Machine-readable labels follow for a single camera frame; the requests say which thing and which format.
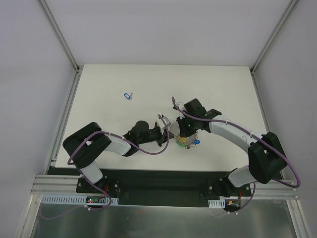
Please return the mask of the metal disc with keyrings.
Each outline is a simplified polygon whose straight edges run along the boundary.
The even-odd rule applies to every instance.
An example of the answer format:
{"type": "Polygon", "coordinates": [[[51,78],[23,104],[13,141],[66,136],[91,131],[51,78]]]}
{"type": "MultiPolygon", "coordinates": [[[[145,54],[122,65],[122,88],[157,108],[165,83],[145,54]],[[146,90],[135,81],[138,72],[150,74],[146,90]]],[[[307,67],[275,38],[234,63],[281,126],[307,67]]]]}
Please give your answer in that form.
{"type": "MultiPolygon", "coordinates": [[[[180,137],[184,137],[184,136],[181,136],[181,135],[180,135],[180,128],[179,128],[178,123],[176,123],[176,122],[173,123],[173,124],[170,126],[169,131],[174,134],[174,136],[175,136],[175,137],[174,137],[175,142],[180,142],[180,143],[182,143],[182,142],[180,141],[180,137]]],[[[190,149],[190,148],[192,148],[192,147],[195,147],[196,145],[194,144],[194,140],[199,139],[197,133],[194,133],[193,135],[188,136],[188,137],[185,137],[185,138],[186,138],[186,142],[183,143],[183,144],[185,145],[185,147],[182,147],[182,148],[184,148],[184,149],[190,149]]]]}

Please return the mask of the green tag key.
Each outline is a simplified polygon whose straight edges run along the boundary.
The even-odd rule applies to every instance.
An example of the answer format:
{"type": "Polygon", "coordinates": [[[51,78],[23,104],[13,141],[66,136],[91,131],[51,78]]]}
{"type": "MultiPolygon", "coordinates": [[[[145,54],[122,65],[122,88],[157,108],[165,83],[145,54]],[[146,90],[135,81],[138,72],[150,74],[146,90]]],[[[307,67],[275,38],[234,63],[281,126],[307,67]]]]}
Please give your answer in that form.
{"type": "Polygon", "coordinates": [[[185,147],[185,145],[183,143],[180,143],[180,142],[176,142],[178,146],[180,147],[185,147]]]}

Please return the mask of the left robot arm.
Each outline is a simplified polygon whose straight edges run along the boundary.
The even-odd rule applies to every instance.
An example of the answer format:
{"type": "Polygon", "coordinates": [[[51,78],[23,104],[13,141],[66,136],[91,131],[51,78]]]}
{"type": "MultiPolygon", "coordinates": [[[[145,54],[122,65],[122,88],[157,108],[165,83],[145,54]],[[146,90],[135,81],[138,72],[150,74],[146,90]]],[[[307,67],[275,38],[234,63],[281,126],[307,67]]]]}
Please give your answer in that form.
{"type": "Polygon", "coordinates": [[[150,129],[146,121],[140,120],[123,136],[102,132],[96,122],[91,122],[67,137],[62,146],[70,156],[68,165],[74,165],[86,179],[87,186],[99,193],[104,189],[105,176],[95,160],[103,152],[113,152],[129,157],[140,151],[140,145],[156,142],[159,147],[168,144],[174,134],[168,130],[170,122],[166,119],[155,122],[150,129]]]}

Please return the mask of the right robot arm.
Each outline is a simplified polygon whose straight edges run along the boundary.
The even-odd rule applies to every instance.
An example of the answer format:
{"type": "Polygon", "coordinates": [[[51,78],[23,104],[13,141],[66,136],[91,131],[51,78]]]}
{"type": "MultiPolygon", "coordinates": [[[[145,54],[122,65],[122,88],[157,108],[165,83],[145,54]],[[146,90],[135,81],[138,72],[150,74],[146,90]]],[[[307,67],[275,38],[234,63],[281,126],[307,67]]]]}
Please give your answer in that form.
{"type": "Polygon", "coordinates": [[[207,111],[198,99],[186,104],[176,103],[173,108],[180,112],[176,119],[181,137],[189,137],[198,130],[204,130],[230,141],[248,155],[248,164],[230,171],[225,177],[212,184],[212,190],[219,196],[230,197],[238,193],[242,186],[260,182],[267,184],[287,163],[285,153],[276,134],[253,133],[228,120],[215,109],[207,111]]]}

